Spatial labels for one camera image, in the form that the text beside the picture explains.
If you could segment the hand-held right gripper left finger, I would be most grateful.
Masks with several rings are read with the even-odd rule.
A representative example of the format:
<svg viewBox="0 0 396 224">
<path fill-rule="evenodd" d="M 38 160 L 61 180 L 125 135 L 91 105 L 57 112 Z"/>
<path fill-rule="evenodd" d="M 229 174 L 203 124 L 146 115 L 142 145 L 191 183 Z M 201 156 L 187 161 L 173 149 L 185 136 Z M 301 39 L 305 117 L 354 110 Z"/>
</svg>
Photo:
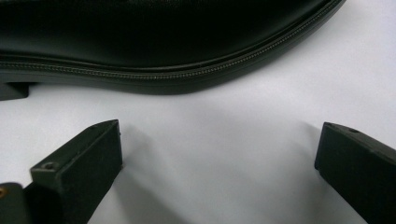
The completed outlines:
<svg viewBox="0 0 396 224">
<path fill-rule="evenodd" d="M 116 119 L 92 125 L 30 169 L 35 224 L 87 224 L 122 168 Z"/>
</svg>

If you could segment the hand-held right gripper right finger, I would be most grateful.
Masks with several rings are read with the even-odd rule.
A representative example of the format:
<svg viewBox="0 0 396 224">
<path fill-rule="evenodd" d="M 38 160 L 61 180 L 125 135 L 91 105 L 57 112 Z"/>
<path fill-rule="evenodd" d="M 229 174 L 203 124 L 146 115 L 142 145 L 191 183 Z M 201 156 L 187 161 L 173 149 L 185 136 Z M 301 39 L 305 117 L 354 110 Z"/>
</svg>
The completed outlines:
<svg viewBox="0 0 396 224">
<path fill-rule="evenodd" d="M 315 169 L 368 224 L 396 224 L 396 149 L 326 122 Z"/>
</svg>

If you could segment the black leather shoe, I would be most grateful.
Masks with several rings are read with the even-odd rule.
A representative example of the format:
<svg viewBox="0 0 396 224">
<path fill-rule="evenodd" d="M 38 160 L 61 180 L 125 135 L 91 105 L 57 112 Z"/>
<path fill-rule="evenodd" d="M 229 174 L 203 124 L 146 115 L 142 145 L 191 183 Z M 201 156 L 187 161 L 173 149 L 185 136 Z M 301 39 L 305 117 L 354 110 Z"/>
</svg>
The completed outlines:
<svg viewBox="0 0 396 224">
<path fill-rule="evenodd" d="M 345 1 L 0 0 L 0 101 L 32 83 L 195 91 L 274 59 Z"/>
</svg>

